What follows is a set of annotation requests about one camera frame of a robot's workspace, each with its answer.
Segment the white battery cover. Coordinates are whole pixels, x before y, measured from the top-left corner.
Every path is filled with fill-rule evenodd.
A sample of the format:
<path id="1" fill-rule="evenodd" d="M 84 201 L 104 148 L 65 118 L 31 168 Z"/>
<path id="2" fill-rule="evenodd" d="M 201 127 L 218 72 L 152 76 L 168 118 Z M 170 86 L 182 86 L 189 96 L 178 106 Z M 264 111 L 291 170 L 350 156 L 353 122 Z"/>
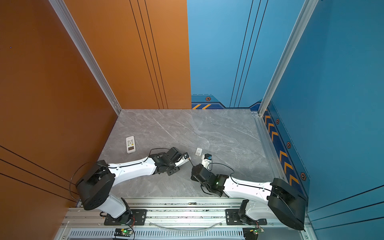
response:
<path id="1" fill-rule="evenodd" d="M 197 149 L 196 149 L 196 153 L 195 153 L 195 155 L 196 155 L 196 156 L 201 156 L 201 155 L 202 155 L 202 152 L 203 152 L 203 149 L 202 149 L 202 148 L 197 148 Z"/>

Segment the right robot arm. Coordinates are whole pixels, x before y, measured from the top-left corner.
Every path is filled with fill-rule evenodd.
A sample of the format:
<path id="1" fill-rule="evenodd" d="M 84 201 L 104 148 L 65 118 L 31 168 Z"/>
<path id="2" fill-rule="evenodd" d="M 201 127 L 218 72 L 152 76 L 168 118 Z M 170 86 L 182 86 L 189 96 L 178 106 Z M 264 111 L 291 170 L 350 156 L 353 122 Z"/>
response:
<path id="1" fill-rule="evenodd" d="M 243 181 L 215 175 L 203 164 L 192 168 L 191 179 L 210 194 L 243 199 L 238 213 L 242 223 L 255 225 L 259 219 L 274 219 L 294 230 L 304 230 L 308 199 L 282 179 L 266 183 Z"/>

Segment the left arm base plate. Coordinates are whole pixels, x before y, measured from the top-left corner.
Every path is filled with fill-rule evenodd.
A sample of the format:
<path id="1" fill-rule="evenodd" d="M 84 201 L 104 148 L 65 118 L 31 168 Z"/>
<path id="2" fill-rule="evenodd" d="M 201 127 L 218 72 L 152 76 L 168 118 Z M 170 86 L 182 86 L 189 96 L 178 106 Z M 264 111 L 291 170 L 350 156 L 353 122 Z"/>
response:
<path id="1" fill-rule="evenodd" d="M 118 218 L 112 218 L 107 214 L 105 226 L 144 226 L 147 217 L 146 209 L 128 210 Z"/>

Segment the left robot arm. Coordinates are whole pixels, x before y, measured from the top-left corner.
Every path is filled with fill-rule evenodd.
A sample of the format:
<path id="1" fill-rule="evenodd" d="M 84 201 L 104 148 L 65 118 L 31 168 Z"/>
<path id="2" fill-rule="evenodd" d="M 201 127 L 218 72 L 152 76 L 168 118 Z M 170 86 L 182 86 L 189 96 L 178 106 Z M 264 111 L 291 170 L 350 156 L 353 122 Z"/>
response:
<path id="1" fill-rule="evenodd" d="M 118 198 L 111 189 L 128 180 L 138 177 L 166 173 L 171 176 L 180 170 L 180 166 L 189 162 L 188 153 L 177 148 L 149 155 L 143 159 L 121 164 L 107 164 L 97 161 L 76 183 L 80 202 L 84 210 L 99 210 L 106 213 L 107 220 L 118 225 L 132 225 L 134 213 L 124 198 Z"/>

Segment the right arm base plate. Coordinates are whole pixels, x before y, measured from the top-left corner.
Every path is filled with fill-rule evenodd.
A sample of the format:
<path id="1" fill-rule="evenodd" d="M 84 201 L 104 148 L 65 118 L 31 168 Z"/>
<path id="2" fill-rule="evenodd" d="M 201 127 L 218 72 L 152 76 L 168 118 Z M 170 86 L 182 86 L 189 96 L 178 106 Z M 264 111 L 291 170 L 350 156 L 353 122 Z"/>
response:
<path id="1" fill-rule="evenodd" d="M 235 225 L 249 225 L 249 226 L 266 226 L 268 224 L 267 219 L 253 220 L 245 213 L 241 213 L 240 209 L 226 209 L 226 223 L 229 226 Z"/>

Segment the white TCL remote control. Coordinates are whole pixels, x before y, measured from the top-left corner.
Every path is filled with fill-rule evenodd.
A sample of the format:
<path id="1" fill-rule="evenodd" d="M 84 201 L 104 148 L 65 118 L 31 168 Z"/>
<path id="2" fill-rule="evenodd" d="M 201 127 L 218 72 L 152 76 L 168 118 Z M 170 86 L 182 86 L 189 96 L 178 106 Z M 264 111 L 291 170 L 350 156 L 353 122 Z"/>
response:
<path id="1" fill-rule="evenodd" d="M 179 162 L 175 163 L 175 166 L 176 167 L 180 167 L 182 165 L 184 165 L 185 163 L 188 163 L 189 160 L 188 159 L 181 159 Z"/>

